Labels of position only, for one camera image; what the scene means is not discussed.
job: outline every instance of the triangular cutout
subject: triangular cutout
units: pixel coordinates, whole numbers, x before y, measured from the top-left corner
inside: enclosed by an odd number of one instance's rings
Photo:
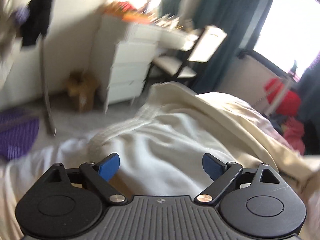
[[[272,183],[272,184],[280,183],[280,181],[268,169],[263,170],[260,181],[263,183]]]
[[[61,177],[60,177],[60,173],[59,170],[54,170],[53,172],[51,172],[51,174],[49,175],[49,177],[47,178],[46,182],[61,182]]]

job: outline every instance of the drawer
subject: drawer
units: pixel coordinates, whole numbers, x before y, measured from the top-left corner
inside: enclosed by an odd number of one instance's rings
[[[143,88],[143,80],[114,84],[109,88],[108,101],[110,104],[138,97]]]
[[[110,84],[144,80],[146,78],[148,69],[149,65],[146,63],[114,65],[111,69]]]
[[[147,63],[149,64],[156,53],[156,44],[121,41],[116,46],[113,63]]]
[[[115,41],[157,43],[162,28],[154,25],[127,23],[111,15],[102,17],[100,35]]]
[[[128,41],[158,43],[161,36],[161,27],[145,24],[135,24],[130,30]]]
[[[159,40],[159,47],[187,51],[192,49],[198,36],[187,34],[180,30],[163,29]]]

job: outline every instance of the metal pole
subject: metal pole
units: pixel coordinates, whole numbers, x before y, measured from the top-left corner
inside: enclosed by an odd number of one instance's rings
[[[52,136],[56,136],[57,129],[53,125],[52,117],[51,117],[51,106],[49,100],[49,92],[47,86],[47,80],[45,77],[45,68],[44,68],[44,37],[41,35],[40,38],[40,74],[41,74],[41,87],[42,87],[42,95],[44,99],[44,104],[46,111],[44,112],[44,122],[47,128],[47,132]]]

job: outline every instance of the bed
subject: bed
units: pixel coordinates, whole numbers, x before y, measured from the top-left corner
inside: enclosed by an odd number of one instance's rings
[[[112,152],[120,155],[121,167],[111,184],[127,196],[194,197],[212,183],[202,169],[202,156],[210,153],[245,168],[268,163],[307,201],[320,188],[320,161],[310,165],[274,132],[268,120],[231,95],[196,95],[178,83],[156,84],[135,118],[1,163],[0,239],[22,237],[15,206],[53,163],[74,168]],[[308,232],[303,229],[303,239],[312,239]]]

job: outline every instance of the teal curtain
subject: teal curtain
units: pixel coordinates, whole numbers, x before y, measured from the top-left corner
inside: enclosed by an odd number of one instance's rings
[[[215,25],[228,36],[210,61],[198,64],[198,78],[192,86],[197,93],[214,91],[228,70],[228,66],[239,51],[239,46],[248,31],[261,0],[203,0],[194,17],[196,28]]]

